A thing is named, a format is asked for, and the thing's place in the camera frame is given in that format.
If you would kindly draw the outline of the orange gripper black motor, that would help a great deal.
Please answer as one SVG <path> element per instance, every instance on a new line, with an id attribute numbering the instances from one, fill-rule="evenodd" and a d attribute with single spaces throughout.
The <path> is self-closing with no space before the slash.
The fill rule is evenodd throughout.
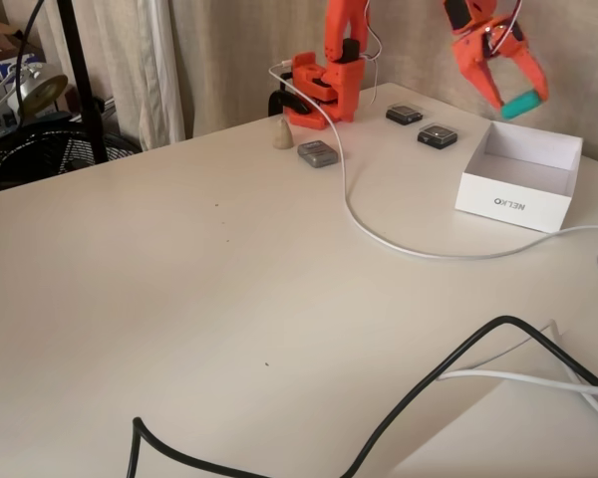
<path id="1" fill-rule="evenodd" d="M 516 1 L 506 15 L 495 16 L 496 1 L 444 1 L 452 32 L 457 39 L 452 52 L 462 75 L 487 102 L 500 111 L 504 102 L 487 64 L 502 55 L 503 44 L 511 36 L 522 2 Z M 529 80 L 543 102 L 549 98 L 547 78 L 527 47 L 515 49 L 509 56 Z"/>

